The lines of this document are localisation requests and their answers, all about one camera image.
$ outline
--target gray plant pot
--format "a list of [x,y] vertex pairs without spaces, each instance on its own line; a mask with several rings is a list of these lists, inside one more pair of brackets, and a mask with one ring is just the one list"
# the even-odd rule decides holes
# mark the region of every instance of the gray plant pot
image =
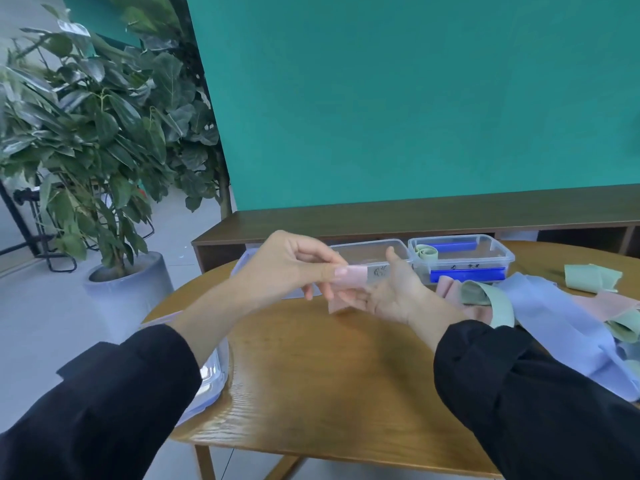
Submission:
[[135,332],[148,313],[173,292],[162,254],[140,253],[132,270],[133,274],[117,278],[113,269],[96,266],[83,283],[116,343]]

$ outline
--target black sleeve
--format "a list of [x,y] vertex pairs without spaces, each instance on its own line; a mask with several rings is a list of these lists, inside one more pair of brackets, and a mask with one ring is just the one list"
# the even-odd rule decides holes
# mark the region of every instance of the black sleeve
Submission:
[[201,384],[177,332],[141,330],[0,435],[0,479],[141,479]]
[[442,402],[507,480],[640,478],[640,411],[525,331],[452,325],[433,370]]

